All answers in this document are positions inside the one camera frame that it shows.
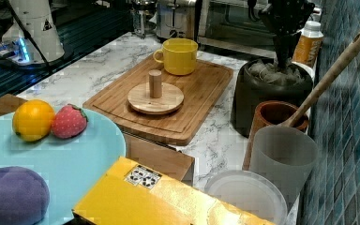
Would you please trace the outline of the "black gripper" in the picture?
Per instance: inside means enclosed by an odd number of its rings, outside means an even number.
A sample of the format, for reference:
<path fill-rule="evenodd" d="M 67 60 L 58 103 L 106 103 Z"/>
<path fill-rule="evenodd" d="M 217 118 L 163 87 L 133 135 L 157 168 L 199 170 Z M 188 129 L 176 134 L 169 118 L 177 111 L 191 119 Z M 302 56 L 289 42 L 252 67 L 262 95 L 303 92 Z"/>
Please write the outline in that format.
<path fill-rule="evenodd" d="M 292 63 L 301 36 L 297 31 L 304 27 L 314 8 L 315 4 L 308 0 L 268 0 L 266 7 L 259 10 L 262 23 L 276 35 L 273 41 L 279 68 Z"/>

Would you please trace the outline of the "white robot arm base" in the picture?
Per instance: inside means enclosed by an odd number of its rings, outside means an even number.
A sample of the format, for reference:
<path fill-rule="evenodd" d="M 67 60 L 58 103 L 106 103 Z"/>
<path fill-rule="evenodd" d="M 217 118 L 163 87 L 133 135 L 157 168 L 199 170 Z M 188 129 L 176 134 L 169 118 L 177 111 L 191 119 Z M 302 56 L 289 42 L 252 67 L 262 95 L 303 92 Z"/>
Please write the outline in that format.
<path fill-rule="evenodd" d="M 53 22 L 49 0 L 5 0 L 14 19 L 0 42 L 0 57 L 20 68 L 46 68 L 73 54 Z"/>

